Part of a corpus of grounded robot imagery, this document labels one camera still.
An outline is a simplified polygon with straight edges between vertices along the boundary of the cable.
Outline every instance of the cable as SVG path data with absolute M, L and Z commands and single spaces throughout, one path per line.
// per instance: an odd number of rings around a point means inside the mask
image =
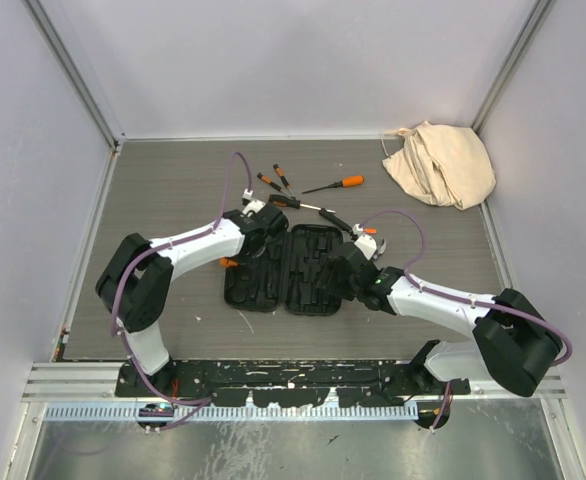
M 440 423 L 440 419 L 442 418 L 442 415 L 444 415 L 444 410 L 448 407 L 446 403 L 449 399 L 450 394 L 451 394 L 451 382 L 446 382 L 446 388 L 444 389 L 444 396 L 442 397 L 442 405 L 440 405 L 440 411 L 437 412 L 437 416 L 435 417 L 435 420 L 433 421 L 433 425 L 431 425 L 429 427 L 429 430 L 431 430 L 431 432 L 433 432 L 433 433 L 435 433 L 435 428 Z
M 420 248 L 420 253 L 418 253 L 415 257 L 413 257 L 411 260 L 406 262 L 403 267 L 404 276 L 406 276 L 407 280 L 411 283 L 411 285 L 421 289 L 424 292 L 430 293 L 432 295 L 436 295 L 441 298 L 446 298 L 447 300 L 452 300 L 454 302 L 463 303 L 465 305 L 473 305 L 473 302 L 469 298 L 460 297 L 458 295 L 452 295 L 450 293 L 442 292 L 442 291 L 437 290 L 435 288 L 420 285 L 417 282 L 417 280 L 415 280 L 415 278 L 413 278 L 413 276 L 409 273 L 409 267 L 411 267 L 415 263 L 417 263 L 424 256 L 424 253 L 426 252 L 426 233 L 424 232 L 424 229 L 422 228 L 422 225 L 420 224 L 420 222 L 418 222 L 418 220 L 413 215 L 411 215 L 410 213 L 405 212 L 403 210 L 395 210 L 395 209 L 382 210 L 381 212 L 378 212 L 375 215 L 372 215 L 369 218 L 367 218 L 366 220 L 364 220 L 360 224 L 360 226 L 362 228 L 364 228 L 366 226 L 366 224 L 369 223 L 371 220 L 373 220 L 374 218 L 377 218 L 380 215 L 383 215 L 385 213 L 398 213 L 400 215 L 404 215 L 406 218 L 411 220 L 411 222 L 413 222 L 413 225 L 415 225 L 418 232 L 420 233 L 420 237 L 422 239 L 422 247 Z M 560 358 L 556 359 L 553 363 L 551 363 L 552 366 L 560 365 L 560 364 L 566 362 L 569 358 L 571 358 L 571 355 L 573 355 L 573 344 L 571 343 L 569 338 L 559 328 L 557 328 L 554 325 L 551 325 L 550 323 L 545 322 L 541 318 L 538 318 L 538 317 L 531 315 L 529 313 L 526 313 L 526 312 L 522 312 L 521 310 L 517 310 L 517 309 L 511 308 L 511 307 L 506 307 L 504 305 L 498 305 L 496 303 L 476 301 L 475 305 L 478 307 L 489 308 L 492 310 L 498 310 L 500 312 L 508 313 L 510 315 L 515 315 L 515 316 L 520 317 L 524 320 L 527 320 L 531 323 L 534 323 L 535 325 L 539 325 L 540 327 L 545 328 L 549 332 L 557 335 L 564 343 L 566 350 L 564 352 L 564 355 L 562 355 Z
M 208 405 L 211 402 L 211 399 L 207 397 L 207 398 L 199 398 L 197 400 L 177 400 L 175 398 L 171 398 L 171 397 L 168 397 L 167 395 L 164 395 L 157 388 L 155 388 L 155 386 L 150 382 L 150 380 L 147 378 L 146 374 L 144 373 L 142 366 L 138 362 L 137 358 L 135 358 L 133 350 L 131 349 L 129 342 L 127 341 L 126 336 L 124 335 L 123 329 L 117 324 L 117 316 L 118 316 L 118 313 L 120 310 L 120 304 L 122 302 L 122 295 L 124 294 L 124 288 L 126 286 L 126 282 L 127 282 L 128 278 L 130 277 L 131 273 L 133 273 L 133 271 L 135 270 L 137 265 L 139 265 L 139 263 L 142 260 L 144 260 L 145 258 L 149 257 L 150 255 L 152 255 L 154 253 L 165 250 L 167 248 L 175 247 L 178 245 L 183 245 L 183 244 L 190 242 L 192 240 L 197 240 L 198 238 L 203 238 L 203 237 L 209 235 L 211 232 L 213 232 L 218 227 L 218 225 L 222 221 L 222 215 L 224 214 L 224 205 L 226 204 L 226 198 L 228 195 L 229 181 L 230 181 L 230 177 L 231 177 L 231 168 L 233 167 L 235 160 L 238 157 L 240 158 L 240 160 L 242 160 L 242 162 L 244 163 L 244 168 L 246 169 L 246 174 L 248 177 L 247 189 L 249 191 L 252 189 L 253 179 L 252 179 L 252 175 L 251 175 L 251 168 L 249 167 L 249 164 L 246 161 L 246 158 L 244 157 L 244 155 L 242 155 L 240 152 L 234 152 L 233 155 L 231 155 L 231 158 L 229 158 L 228 164 L 226 166 L 226 179 L 224 181 L 224 190 L 222 191 L 222 204 L 220 206 L 220 212 L 218 213 L 217 217 L 213 220 L 213 222 L 212 222 L 213 225 L 211 226 L 211 228 L 208 230 L 205 230 L 204 232 L 193 234 L 190 237 L 181 238 L 180 240 L 177 240 L 177 241 L 173 242 L 172 244 L 167 242 L 167 243 L 163 243 L 161 245 L 155 246 L 153 248 L 149 248 L 148 250 L 144 251 L 143 253 L 141 253 L 140 255 L 135 257 L 131 263 L 128 264 L 128 266 L 124 270 L 124 273 L 122 274 L 122 278 L 120 279 L 120 282 L 118 283 L 118 286 L 117 286 L 117 290 L 115 292 L 115 298 L 113 299 L 113 309 L 111 310 L 110 333 L 111 333 L 112 337 L 119 334 L 120 337 L 122 338 L 122 344 L 124 345 L 124 349 L 126 350 L 126 353 L 127 353 L 128 358 L 131 362 L 131 365 L 133 365 L 135 367 L 135 369 L 137 370 L 137 373 L 138 373 L 139 377 L 142 379 L 142 381 L 144 382 L 144 385 L 146 385 L 146 387 L 155 396 L 157 396 L 157 397 L 159 397 L 159 398 L 161 398 L 171 404 L 182 405 L 182 406 L 194 406 L 194 405 L 197 406 L 197 408 L 195 408 L 193 411 L 191 411 L 185 417 L 181 418 L 180 420 L 176 420 L 175 422 L 170 423 L 170 424 L 160 428 L 160 430 L 170 430 L 170 429 L 175 428 L 179 425 L 182 425 L 186 420 L 188 420 L 190 417 L 195 415 L 202 407 L 204 407 L 205 405 Z

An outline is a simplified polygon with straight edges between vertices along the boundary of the beige cloth bag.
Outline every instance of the beige cloth bag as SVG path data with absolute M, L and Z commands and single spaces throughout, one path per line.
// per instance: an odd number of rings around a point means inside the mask
M 389 175 L 412 197 L 430 205 L 473 207 L 495 187 L 484 144 L 470 128 L 430 125 L 401 128 L 404 148 L 382 161 Z

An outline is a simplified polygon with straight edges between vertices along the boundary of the black tool case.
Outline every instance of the black tool case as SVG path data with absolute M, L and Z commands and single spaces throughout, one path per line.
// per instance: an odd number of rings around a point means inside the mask
M 298 315 L 328 316 L 342 300 L 315 288 L 331 250 L 342 244 L 342 232 L 326 225 L 295 225 L 272 239 L 249 263 L 226 269 L 224 300 L 240 310 L 271 312 L 284 301 Z

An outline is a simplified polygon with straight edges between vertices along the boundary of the metal tool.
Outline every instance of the metal tool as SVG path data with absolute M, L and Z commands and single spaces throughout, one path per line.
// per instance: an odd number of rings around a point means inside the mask
M 326 187 L 314 188 L 313 190 L 307 190 L 306 192 L 302 192 L 302 193 L 317 192 L 319 190 L 325 190 L 327 188 L 357 187 L 358 185 L 362 185 L 363 183 L 364 183 L 364 177 L 362 175 L 355 175 L 354 177 L 346 177 L 344 180 L 340 180 L 339 182 L 332 183 L 331 185 L 327 185 Z
M 261 173 L 257 174 L 257 178 L 259 178 L 260 180 L 262 180 L 264 183 L 266 183 L 267 185 L 270 185 L 271 188 L 274 188 L 275 190 L 277 190 L 280 193 L 283 193 L 284 195 L 288 195 L 284 190 L 282 190 L 282 187 L 280 187 L 277 183 L 275 183 L 274 181 L 272 181 L 269 177 L 267 177 L 266 175 L 262 175 Z
M 310 208 L 312 210 L 326 210 L 325 208 L 314 207 L 313 205 L 307 205 L 305 203 L 301 203 L 299 200 L 295 198 L 289 198 L 284 195 L 269 195 L 269 203 L 273 205 L 277 205 L 278 207 L 291 207 L 295 209 L 300 209 L 300 207 Z M 329 213 L 335 213 L 335 210 L 326 210 Z
M 295 194 L 293 193 L 293 190 L 291 190 L 291 184 L 286 179 L 286 177 L 284 176 L 284 172 L 282 171 L 282 169 L 280 168 L 280 166 L 277 163 L 275 165 L 273 165 L 273 170 L 275 170 L 275 173 L 277 173 L 278 177 L 280 177 L 280 180 L 282 180 L 282 183 L 284 184 L 286 189 L 289 191 L 291 196 L 293 198 L 295 198 Z

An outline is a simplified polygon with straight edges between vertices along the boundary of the table surface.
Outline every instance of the table surface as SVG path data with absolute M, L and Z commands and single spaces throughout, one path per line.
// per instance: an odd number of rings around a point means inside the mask
M 303 196 L 303 202 L 333 208 L 348 223 L 389 208 L 412 213 L 428 235 L 428 251 L 412 271 L 425 280 L 475 293 L 499 293 L 499 281 L 479 208 L 432 207 L 406 195 L 382 167 L 374 140 L 128 142 L 118 160 L 82 285 L 66 359 L 121 359 L 119 339 L 108 335 L 109 314 L 94 292 L 97 279 L 121 240 L 174 235 L 210 222 L 220 208 L 227 159 L 241 151 L 249 160 L 258 198 L 274 192 L 255 178 L 274 179 L 279 163 L 299 194 L 351 175 L 364 185 Z M 236 164 L 226 210 L 241 207 L 246 174 Z M 313 210 L 285 209 L 290 224 L 328 224 Z M 402 265 L 420 247 L 411 222 L 397 215 L 376 219 L 388 242 L 378 266 Z M 367 310 L 344 301 L 329 317 L 240 312 L 224 303 L 224 269 L 211 262 L 172 283 L 160 318 L 174 358 L 358 359 L 411 358 L 425 341 L 461 341 L 457 333 L 424 320 Z

